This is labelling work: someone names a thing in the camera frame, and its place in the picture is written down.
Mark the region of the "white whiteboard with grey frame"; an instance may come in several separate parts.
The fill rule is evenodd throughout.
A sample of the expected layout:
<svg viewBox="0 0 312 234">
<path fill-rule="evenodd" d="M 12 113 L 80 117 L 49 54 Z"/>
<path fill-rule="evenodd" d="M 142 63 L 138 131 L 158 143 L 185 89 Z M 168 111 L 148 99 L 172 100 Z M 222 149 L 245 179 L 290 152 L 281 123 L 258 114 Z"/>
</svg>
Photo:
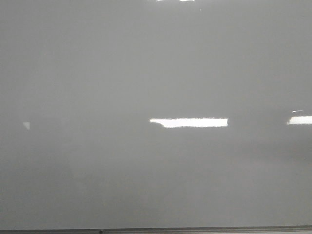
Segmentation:
<svg viewBox="0 0 312 234">
<path fill-rule="evenodd" d="M 312 223 L 309 0 L 3 0 L 1 229 Z"/>
</svg>

